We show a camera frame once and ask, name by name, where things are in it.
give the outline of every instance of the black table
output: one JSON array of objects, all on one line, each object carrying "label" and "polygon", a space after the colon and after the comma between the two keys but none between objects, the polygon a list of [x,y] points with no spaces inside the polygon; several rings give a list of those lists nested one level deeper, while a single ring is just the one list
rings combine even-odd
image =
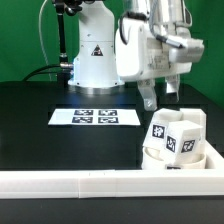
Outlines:
[{"label": "black table", "polygon": [[[188,85],[180,101],[156,87],[159,108],[201,108],[207,140],[224,155],[224,111]],[[153,113],[134,84],[87,96],[54,82],[0,84],[0,170],[140,169]],[[136,109],[141,126],[48,126],[56,108]],[[0,223],[223,223],[224,197],[0,200]]]}]

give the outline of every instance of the white tray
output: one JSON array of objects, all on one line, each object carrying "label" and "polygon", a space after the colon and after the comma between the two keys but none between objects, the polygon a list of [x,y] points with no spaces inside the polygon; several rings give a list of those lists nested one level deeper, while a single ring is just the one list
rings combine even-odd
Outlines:
[{"label": "white tray", "polygon": [[224,195],[224,159],[206,154],[204,170],[4,171],[0,198]]}]

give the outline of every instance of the white paper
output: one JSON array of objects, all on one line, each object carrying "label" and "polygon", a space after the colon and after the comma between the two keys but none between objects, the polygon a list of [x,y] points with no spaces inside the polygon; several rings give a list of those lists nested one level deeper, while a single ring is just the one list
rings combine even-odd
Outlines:
[{"label": "white paper", "polygon": [[55,109],[49,125],[133,125],[140,122],[135,110]]}]

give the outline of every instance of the sticker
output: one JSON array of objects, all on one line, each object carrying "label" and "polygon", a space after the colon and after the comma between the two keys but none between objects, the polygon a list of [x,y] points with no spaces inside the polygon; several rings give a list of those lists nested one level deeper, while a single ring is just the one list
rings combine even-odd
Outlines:
[{"label": "sticker", "polygon": [[180,166],[166,165],[167,170],[181,170]]},{"label": "sticker", "polygon": [[92,116],[93,110],[75,110],[74,115],[78,116]]},{"label": "sticker", "polygon": [[181,153],[186,153],[186,152],[193,151],[194,145],[195,145],[195,140],[184,142]]},{"label": "sticker", "polygon": [[166,148],[169,149],[171,152],[175,152],[176,150],[176,139],[167,136]]},{"label": "sticker", "polygon": [[117,117],[99,117],[98,118],[99,124],[118,124],[118,118]]},{"label": "sticker", "polygon": [[152,136],[155,138],[164,139],[165,137],[165,127],[160,125],[153,125]]},{"label": "sticker", "polygon": [[94,51],[91,55],[92,56],[103,56],[103,53],[102,53],[99,45],[96,46],[96,48],[94,49]]},{"label": "sticker", "polygon": [[73,117],[73,124],[91,124],[93,123],[92,117]]},{"label": "sticker", "polygon": [[99,116],[117,116],[117,110],[99,110]]}]

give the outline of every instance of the green backdrop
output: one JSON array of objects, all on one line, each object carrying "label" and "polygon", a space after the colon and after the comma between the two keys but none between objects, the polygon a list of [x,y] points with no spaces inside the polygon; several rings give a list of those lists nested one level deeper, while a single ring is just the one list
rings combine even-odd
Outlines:
[{"label": "green backdrop", "polygon": [[[38,17],[44,0],[5,1],[0,13],[0,81],[22,80],[29,72],[45,65],[38,34]],[[224,108],[224,29],[223,0],[185,0],[193,17],[191,33],[204,40],[202,60],[194,64],[182,82],[198,89]],[[106,0],[115,18],[123,11],[122,0]],[[78,53],[77,17],[65,18],[69,60]],[[50,64],[58,63],[59,46],[55,9],[48,1],[42,32]],[[49,80],[40,76],[35,80]]]}]

